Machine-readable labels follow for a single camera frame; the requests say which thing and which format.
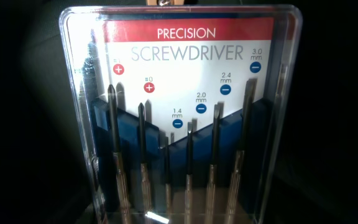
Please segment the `dark green open box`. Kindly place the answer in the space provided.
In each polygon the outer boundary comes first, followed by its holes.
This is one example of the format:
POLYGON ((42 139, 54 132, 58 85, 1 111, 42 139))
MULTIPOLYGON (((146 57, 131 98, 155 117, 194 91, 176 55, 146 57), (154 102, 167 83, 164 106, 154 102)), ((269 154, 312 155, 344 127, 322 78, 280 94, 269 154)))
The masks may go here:
MULTIPOLYGON (((58 27, 83 1, 0 1, 0 223, 74 223, 91 200, 58 27)), ((358 223, 358 1, 303 27, 265 223, 358 223)))

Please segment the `precision screwdriver set case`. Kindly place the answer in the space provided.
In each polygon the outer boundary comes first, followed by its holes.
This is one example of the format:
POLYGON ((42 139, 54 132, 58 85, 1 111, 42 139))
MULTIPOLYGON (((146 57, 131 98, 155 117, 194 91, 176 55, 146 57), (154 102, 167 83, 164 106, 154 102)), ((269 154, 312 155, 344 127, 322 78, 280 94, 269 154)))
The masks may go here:
POLYGON ((97 223, 264 223, 303 16, 75 6, 60 35, 97 223))

